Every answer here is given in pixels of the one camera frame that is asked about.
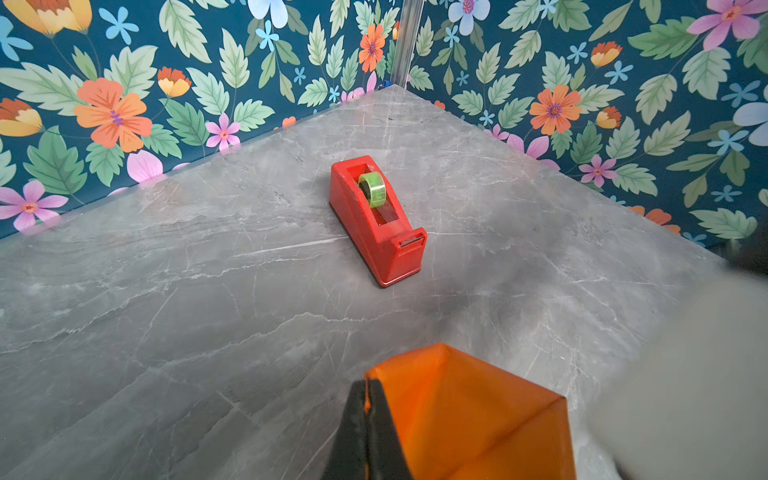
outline pink flower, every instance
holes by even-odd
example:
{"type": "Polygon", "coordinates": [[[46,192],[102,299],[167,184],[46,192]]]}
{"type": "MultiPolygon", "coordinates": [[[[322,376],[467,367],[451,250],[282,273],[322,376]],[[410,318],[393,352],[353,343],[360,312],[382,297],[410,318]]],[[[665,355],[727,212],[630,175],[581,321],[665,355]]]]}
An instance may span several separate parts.
{"type": "Polygon", "coordinates": [[[747,15],[768,12],[768,0],[707,0],[707,8],[717,13],[697,19],[687,30],[698,35],[713,28],[704,39],[704,51],[720,46],[732,26],[736,38],[754,38],[760,30],[760,22],[747,15]]]}
{"type": "Polygon", "coordinates": [[[240,131],[240,124],[233,122],[230,125],[230,118],[227,114],[221,114],[218,125],[209,121],[205,124],[205,128],[207,128],[210,133],[214,134],[213,137],[208,139],[208,142],[205,144],[206,147],[216,147],[218,145],[219,151],[225,151],[230,147],[230,144],[240,144],[240,139],[234,135],[240,131]]]}
{"type": "Polygon", "coordinates": [[[594,180],[596,187],[602,187],[605,184],[605,179],[613,179],[619,176],[616,172],[612,171],[616,165],[616,159],[611,158],[603,163],[603,159],[600,155],[592,157],[592,165],[581,165],[578,169],[583,171],[586,175],[581,178],[583,184],[588,184],[594,180]]]}
{"type": "Polygon", "coordinates": [[[548,158],[539,158],[541,155],[547,153],[547,150],[549,150],[549,137],[547,135],[543,135],[532,140],[531,143],[528,144],[528,150],[525,150],[523,139],[513,134],[510,134],[509,138],[507,138],[507,145],[514,148],[515,150],[523,152],[529,157],[535,158],[547,167],[550,167],[552,170],[560,171],[560,165],[556,164],[554,160],[549,160],[548,158]]]}
{"type": "Polygon", "coordinates": [[[499,124],[493,126],[493,131],[485,130],[485,133],[491,135],[493,138],[498,138],[501,141],[507,140],[509,137],[509,133],[502,131],[502,126],[499,124]]]}
{"type": "Polygon", "coordinates": [[[13,226],[16,230],[23,231],[35,226],[35,217],[44,222],[55,219],[58,214],[48,208],[62,207],[69,199],[61,195],[41,198],[44,193],[45,187],[39,180],[33,180],[24,186],[23,197],[13,189],[0,187],[0,202],[8,204],[0,206],[0,220],[18,215],[13,226]]]}

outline green leaf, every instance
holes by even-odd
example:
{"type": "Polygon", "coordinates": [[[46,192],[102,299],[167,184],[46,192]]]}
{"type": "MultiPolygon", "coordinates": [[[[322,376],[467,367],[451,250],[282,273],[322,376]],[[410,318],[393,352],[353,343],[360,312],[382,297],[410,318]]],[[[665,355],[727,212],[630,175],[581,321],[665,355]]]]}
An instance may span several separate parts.
{"type": "Polygon", "coordinates": [[[584,78],[586,77],[587,68],[584,66],[584,64],[581,64],[581,67],[578,68],[576,73],[574,73],[573,78],[571,79],[571,90],[577,91],[578,88],[581,86],[581,84],[584,83],[584,78]]]}
{"type": "Polygon", "coordinates": [[[671,74],[649,78],[640,86],[635,101],[646,125],[650,125],[657,113],[667,110],[667,102],[672,100],[674,91],[677,91],[677,80],[671,74]]]}
{"type": "Polygon", "coordinates": [[[275,68],[277,65],[277,52],[273,51],[261,62],[261,76],[259,77],[259,88],[262,88],[266,83],[270,80],[270,78],[275,76],[275,68]]]}
{"type": "Polygon", "coordinates": [[[683,187],[683,204],[686,208],[691,208],[699,197],[707,194],[709,187],[707,186],[707,174],[698,177],[696,180],[690,182],[683,187]]]}
{"type": "MultiPolygon", "coordinates": [[[[507,103],[498,113],[498,124],[503,128],[514,128],[528,114],[528,107],[531,106],[533,97],[516,98],[507,103]]],[[[480,97],[480,108],[482,109],[482,96],[480,97]]]]}
{"type": "Polygon", "coordinates": [[[208,40],[200,31],[202,27],[195,20],[191,8],[179,0],[165,0],[160,9],[160,28],[168,32],[170,44],[178,47],[185,57],[192,55],[203,63],[210,63],[205,49],[208,40]]]}
{"type": "Polygon", "coordinates": [[[650,137],[645,139],[643,143],[645,153],[655,157],[663,157],[674,152],[674,149],[682,145],[683,139],[690,133],[689,123],[689,111],[672,123],[664,122],[661,128],[657,128],[650,137]]]}
{"type": "Polygon", "coordinates": [[[568,32],[574,30],[589,30],[592,28],[584,14],[589,7],[583,0],[560,0],[554,12],[552,24],[555,28],[568,32]]]}
{"type": "Polygon", "coordinates": [[[355,12],[357,12],[355,20],[357,20],[357,28],[360,30],[360,34],[367,35],[368,27],[376,23],[371,5],[365,2],[355,2],[355,12]]]}
{"type": "Polygon", "coordinates": [[[661,0],[640,0],[640,8],[645,9],[645,15],[651,23],[659,21],[659,15],[661,15],[661,0]]]}
{"type": "Polygon", "coordinates": [[[166,121],[174,128],[174,133],[187,145],[199,147],[208,140],[203,112],[196,110],[189,102],[182,105],[171,99],[162,98],[160,102],[170,115],[166,121]]]}
{"type": "Polygon", "coordinates": [[[343,88],[345,91],[352,90],[352,88],[355,86],[355,82],[357,82],[358,50],[359,49],[356,48],[352,55],[346,59],[346,62],[344,63],[344,69],[341,72],[341,88],[343,88]]]}
{"type": "Polygon", "coordinates": [[[261,100],[240,102],[235,107],[234,121],[240,124],[240,131],[256,130],[259,125],[266,123],[266,118],[275,111],[267,107],[261,100]]]}
{"type": "Polygon", "coordinates": [[[227,30],[221,29],[223,35],[224,48],[219,48],[221,60],[222,76],[224,81],[233,88],[240,88],[248,82],[250,70],[248,70],[248,59],[243,53],[243,46],[238,45],[235,39],[227,30]]]}
{"type": "Polygon", "coordinates": [[[717,133],[721,130],[727,130],[729,134],[733,135],[739,130],[741,130],[741,127],[739,125],[734,124],[731,120],[718,121],[717,123],[711,124],[708,129],[698,131],[695,134],[690,135],[689,137],[686,137],[685,141],[719,140],[720,137],[717,135],[717,133]]]}
{"type": "Polygon", "coordinates": [[[310,63],[320,66],[326,59],[326,31],[320,27],[320,15],[315,18],[315,25],[310,32],[310,43],[306,46],[310,52],[310,63]]]}
{"type": "Polygon", "coordinates": [[[640,144],[640,129],[634,127],[631,118],[625,117],[619,128],[614,129],[614,134],[608,139],[605,154],[609,158],[621,160],[631,157],[637,151],[640,144]]]}
{"type": "Polygon", "coordinates": [[[286,10],[288,10],[288,28],[290,28],[290,31],[294,31],[299,35],[309,35],[310,31],[301,20],[301,12],[288,5],[286,5],[286,10]]]}
{"type": "Polygon", "coordinates": [[[629,12],[629,8],[632,6],[632,1],[633,0],[626,5],[616,8],[608,13],[608,15],[605,15],[603,17],[603,25],[600,25],[597,30],[592,32],[589,41],[595,41],[607,33],[617,31],[618,28],[621,27],[621,24],[624,23],[624,18],[627,16],[627,12],[629,12]]]}
{"type": "Polygon", "coordinates": [[[584,132],[576,135],[576,141],[571,149],[571,160],[580,165],[588,164],[592,161],[592,157],[603,149],[602,142],[603,134],[599,134],[594,124],[589,122],[584,132]]]}
{"type": "Polygon", "coordinates": [[[50,194],[75,194],[88,179],[83,172],[85,162],[78,160],[78,149],[67,149],[58,127],[44,132],[37,147],[27,147],[27,157],[31,163],[24,164],[24,169],[40,180],[50,194]]]}
{"type": "Polygon", "coordinates": [[[411,76],[411,82],[410,82],[411,86],[414,87],[416,90],[420,90],[420,91],[434,90],[434,86],[432,86],[432,81],[429,80],[429,73],[427,71],[424,71],[424,69],[419,67],[418,65],[413,65],[408,75],[411,76]]]}
{"type": "Polygon", "coordinates": [[[659,190],[654,184],[656,177],[648,173],[647,168],[638,167],[637,164],[622,165],[616,170],[617,177],[613,179],[614,185],[637,195],[640,192],[656,197],[659,190]]]}
{"type": "Polygon", "coordinates": [[[472,117],[480,115],[482,111],[482,95],[474,90],[464,90],[462,93],[452,96],[451,99],[464,113],[472,117]]]}
{"type": "Polygon", "coordinates": [[[521,0],[510,8],[507,18],[500,24],[499,28],[507,28],[512,31],[524,30],[538,18],[538,6],[541,0],[521,0]]]}
{"type": "Polygon", "coordinates": [[[453,70],[451,70],[451,65],[448,66],[445,70],[445,75],[442,77],[442,83],[445,84],[445,91],[450,95],[453,91],[453,81],[455,78],[453,77],[453,70]]]}
{"type": "Polygon", "coordinates": [[[498,70],[498,62],[501,58],[498,56],[498,47],[501,43],[497,43],[490,50],[482,55],[482,58],[478,62],[478,67],[475,70],[475,74],[484,84],[489,84],[496,78],[496,71],[498,70]]]}
{"type": "Polygon", "coordinates": [[[744,171],[750,167],[750,160],[740,151],[731,150],[720,165],[720,172],[728,176],[728,180],[737,187],[744,185],[744,171]]]}
{"type": "Polygon", "coordinates": [[[338,77],[341,73],[342,63],[344,63],[344,35],[339,37],[328,54],[328,63],[326,63],[328,76],[331,78],[338,77]]]}
{"type": "Polygon", "coordinates": [[[19,90],[17,98],[39,103],[43,110],[59,110],[58,114],[74,117],[74,108],[87,105],[78,97],[83,81],[72,75],[68,77],[56,67],[43,67],[22,62],[20,68],[0,68],[0,82],[19,90]]]}
{"type": "Polygon", "coordinates": [[[694,210],[690,213],[701,220],[699,225],[706,228],[707,232],[720,238],[734,240],[747,238],[757,228],[755,217],[747,218],[738,210],[734,213],[725,208],[718,208],[717,212],[714,210],[694,210]]]}
{"type": "Polygon", "coordinates": [[[224,90],[224,84],[210,72],[205,75],[192,67],[187,67],[187,71],[192,79],[192,91],[197,95],[197,101],[203,105],[203,110],[212,115],[221,115],[227,111],[230,93],[224,90]]]}
{"type": "Polygon", "coordinates": [[[642,57],[653,57],[654,60],[679,57],[699,38],[699,35],[687,32],[692,23],[694,19],[691,17],[666,20],[666,25],[651,25],[650,31],[629,37],[627,40],[630,45],[642,50],[642,57]]]}
{"type": "Polygon", "coordinates": [[[142,137],[141,140],[144,142],[146,148],[149,148],[156,154],[164,157],[173,155],[176,158],[181,158],[179,140],[174,137],[174,134],[172,134],[170,130],[166,130],[161,124],[152,125],[152,135],[149,137],[142,137]]]}
{"type": "Polygon", "coordinates": [[[555,131],[550,136],[552,142],[552,150],[557,154],[558,158],[562,157],[563,154],[568,151],[568,148],[571,148],[571,143],[573,143],[573,136],[574,133],[570,130],[566,130],[564,134],[555,131]]]}
{"type": "Polygon", "coordinates": [[[524,31],[510,50],[510,57],[504,68],[522,67],[530,62],[539,50],[541,50],[541,35],[538,34],[538,30],[524,31]]]}
{"type": "Polygon", "coordinates": [[[742,41],[736,53],[744,56],[745,67],[757,65],[763,73],[768,73],[768,13],[762,14],[759,20],[760,30],[757,35],[742,41]]]}
{"type": "Polygon", "coordinates": [[[349,0],[333,0],[331,3],[331,38],[344,26],[349,15],[349,0]]]}
{"type": "Polygon", "coordinates": [[[488,101],[493,105],[501,105],[506,102],[509,95],[515,89],[515,82],[519,77],[519,73],[499,77],[488,89],[488,101]]]}
{"type": "Polygon", "coordinates": [[[609,88],[608,85],[592,85],[586,89],[582,88],[578,93],[581,103],[577,106],[581,107],[582,114],[602,110],[608,106],[608,102],[624,95],[623,91],[609,88]]]}
{"type": "Polygon", "coordinates": [[[325,78],[312,80],[311,84],[306,85],[306,90],[299,97],[299,105],[305,104],[307,107],[316,107],[322,104],[328,97],[328,84],[325,78]]]}
{"type": "Polygon", "coordinates": [[[464,45],[460,43],[453,44],[453,58],[462,66],[462,68],[468,70],[467,51],[464,48],[464,45]]]}
{"type": "Polygon", "coordinates": [[[695,154],[688,157],[688,160],[669,165],[667,170],[671,170],[673,172],[698,172],[699,170],[703,170],[704,168],[709,167],[719,158],[720,155],[717,154],[695,154]]]}
{"type": "Polygon", "coordinates": [[[277,50],[277,54],[280,56],[280,60],[283,63],[290,63],[292,65],[299,65],[301,62],[299,61],[299,57],[296,56],[295,53],[293,53],[293,47],[284,40],[278,40],[275,42],[275,49],[277,50]]]}
{"type": "Polygon", "coordinates": [[[91,60],[89,54],[84,53],[83,51],[80,51],[80,48],[75,47],[74,53],[72,54],[72,60],[74,60],[74,64],[80,68],[80,71],[83,72],[83,75],[85,75],[88,80],[96,81],[98,79],[96,65],[94,65],[94,61],[91,60]]]}
{"type": "Polygon", "coordinates": [[[717,47],[710,51],[700,51],[685,62],[683,83],[688,84],[688,91],[708,100],[717,100],[720,83],[728,80],[725,70],[730,70],[730,53],[725,48],[717,47]]]}
{"type": "Polygon", "coordinates": [[[91,166],[89,170],[96,174],[99,181],[107,187],[112,185],[112,177],[120,174],[120,167],[123,166],[125,153],[119,145],[112,148],[102,147],[96,142],[88,145],[85,150],[90,153],[85,157],[85,161],[91,166]]]}
{"type": "Polygon", "coordinates": [[[568,85],[568,82],[571,81],[571,66],[565,61],[565,58],[558,57],[551,51],[545,52],[545,56],[545,65],[541,67],[541,79],[544,81],[544,88],[554,91],[558,85],[568,85]]]}
{"type": "Polygon", "coordinates": [[[432,46],[435,44],[435,32],[432,31],[432,19],[428,16],[424,25],[419,29],[416,36],[416,54],[419,57],[426,57],[432,53],[432,46]]]}
{"type": "Polygon", "coordinates": [[[482,27],[478,22],[475,22],[475,26],[472,28],[472,33],[469,34],[469,41],[477,47],[480,52],[485,51],[485,43],[482,40],[482,27]]]}
{"type": "Polygon", "coordinates": [[[453,52],[453,48],[445,47],[443,48],[435,57],[435,60],[432,60],[432,67],[437,67],[439,65],[445,65],[448,63],[448,60],[451,58],[451,52],[453,52]]]}

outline marble tabletop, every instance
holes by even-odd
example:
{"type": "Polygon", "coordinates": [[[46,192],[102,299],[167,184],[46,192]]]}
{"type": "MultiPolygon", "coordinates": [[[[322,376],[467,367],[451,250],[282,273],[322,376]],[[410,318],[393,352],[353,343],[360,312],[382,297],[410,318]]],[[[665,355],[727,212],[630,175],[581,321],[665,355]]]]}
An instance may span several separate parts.
{"type": "Polygon", "coordinates": [[[0,241],[0,478],[312,480],[349,384],[446,342],[585,412],[711,253],[399,87],[0,241]],[[376,284],[328,204],[370,154],[422,271],[376,284]]]}

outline floral wallpaper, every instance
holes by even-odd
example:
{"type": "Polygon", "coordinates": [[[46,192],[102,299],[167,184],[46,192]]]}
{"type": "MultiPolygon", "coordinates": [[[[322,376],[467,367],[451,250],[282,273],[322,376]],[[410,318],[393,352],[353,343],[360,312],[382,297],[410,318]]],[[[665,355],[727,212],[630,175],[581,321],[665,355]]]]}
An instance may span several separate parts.
{"type": "Polygon", "coordinates": [[[3,0],[0,237],[368,94],[402,0],[3,0]]]}
{"type": "Polygon", "coordinates": [[[768,214],[768,0],[425,0],[409,89],[702,246],[768,214]]]}

